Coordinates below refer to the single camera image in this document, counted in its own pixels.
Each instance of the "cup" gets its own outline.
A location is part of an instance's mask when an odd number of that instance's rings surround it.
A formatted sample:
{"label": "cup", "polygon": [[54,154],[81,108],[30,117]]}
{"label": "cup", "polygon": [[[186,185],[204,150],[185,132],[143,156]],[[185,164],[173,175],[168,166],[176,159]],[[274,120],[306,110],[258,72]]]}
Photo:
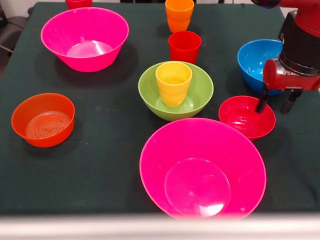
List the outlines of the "cup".
{"label": "cup", "polygon": [[171,61],[196,64],[201,37],[192,31],[178,31],[169,37]]}
{"label": "cup", "polygon": [[93,0],[65,0],[69,9],[92,7]]}
{"label": "cup", "polygon": [[161,99],[167,107],[179,107],[185,100],[192,79],[192,70],[179,61],[168,61],[155,71]]}
{"label": "cup", "polygon": [[172,33],[187,30],[194,7],[193,0],[165,1],[167,21]]}

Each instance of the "plastic bowl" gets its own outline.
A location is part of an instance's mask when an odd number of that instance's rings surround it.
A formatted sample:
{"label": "plastic bowl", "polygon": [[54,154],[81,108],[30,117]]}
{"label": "plastic bowl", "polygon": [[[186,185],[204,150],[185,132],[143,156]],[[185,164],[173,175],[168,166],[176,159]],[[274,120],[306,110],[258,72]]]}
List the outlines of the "plastic bowl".
{"label": "plastic bowl", "polygon": [[259,99],[251,96],[234,96],[219,108],[220,121],[246,135],[251,141],[268,135],[276,125],[276,116],[266,105],[262,113],[256,112]]}
{"label": "plastic bowl", "polygon": [[156,70],[163,62],[149,67],[141,75],[138,83],[140,96],[146,106],[155,115],[167,121],[193,117],[206,106],[214,94],[212,79],[204,70],[192,63],[183,61],[181,63],[191,68],[192,79],[186,98],[179,107],[166,106],[160,97]]}
{"label": "plastic bowl", "polygon": [[[281,41],[261,39],[248,42],[240,48],[237,55],[239,67],[245,83],[256,94],[263,91],[263,71],[269,59],[275,59],[281,53]],[[271,90],[270,95],[279,95],[282,91]]]}
{"label": "plastic bowl", "polygon": [[42,28],[41,40],[70,68],[96,72],[111,65],[129,34],[127,21],[99,7],[64,11]]}
{"label": "plastic bowl", "polygon": [[75,123],[75,106],[57,93],[42,93],[23,101],[13,112],[13,130],[29,144],[48,148],[62,143]]}
{"label": "plastic bowl", "polygon": [[168,123],[146,142],[140,176],[153,202],[177,218],[244,218],[259,205],[266,169],[253,143],[212,119]]}

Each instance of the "yellow cup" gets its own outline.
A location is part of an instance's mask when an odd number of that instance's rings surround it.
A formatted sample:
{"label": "yellow cup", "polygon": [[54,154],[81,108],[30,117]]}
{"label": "yellow cup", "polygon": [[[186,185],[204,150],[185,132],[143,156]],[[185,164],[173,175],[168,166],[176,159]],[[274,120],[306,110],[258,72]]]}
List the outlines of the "yellow cup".
{"label": "yellow cup", "polygon": [[163,103],[170,108],[179,107],[185,100],[192,79],[192,70],[179,61],[168,61],[155,71]]}

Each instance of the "pink bowl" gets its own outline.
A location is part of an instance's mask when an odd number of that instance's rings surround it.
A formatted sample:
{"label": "pink bowl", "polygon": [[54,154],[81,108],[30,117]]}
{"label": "pink bowl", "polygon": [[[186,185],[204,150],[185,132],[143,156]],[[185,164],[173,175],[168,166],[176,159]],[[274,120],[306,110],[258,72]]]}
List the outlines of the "pink bowl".
{"label": "pink bowl", "polygon": [[70,68],[96,72],[112,64],[129,35],[127,21],[99,7],[64,11],[42,28],[41,40]]}
{"label": "pink bowl", "polygon": [[157,130],[143,147],[140,176],[153,202],[178,219],[248,216],[267,181],[252,142],[206,118],[185,118]]}
{"label": "pink bowl", "polygon": [[276,115],[266,105],[262,113],[256,112],[258,98],[234,96],[224,101],[219,108],[220,121],[246,135],[251,141],[271,133],[276,126]]}

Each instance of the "blue bowl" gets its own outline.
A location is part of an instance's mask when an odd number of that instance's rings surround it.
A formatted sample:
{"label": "blue bowl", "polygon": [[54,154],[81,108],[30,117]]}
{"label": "blue bowl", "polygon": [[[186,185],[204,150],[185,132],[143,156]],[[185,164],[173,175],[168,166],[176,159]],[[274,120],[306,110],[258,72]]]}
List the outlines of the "blue bowl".
{"label": "blue bowl", "polygon": [[[281,41],[260,39],[248,42],[238,51],[238,64],[245,83],[257,94],[263,91],[263,71],[266,61],[275,59],[281,53]],[[270,95],[281,94],[282,91],[271,90]]]}

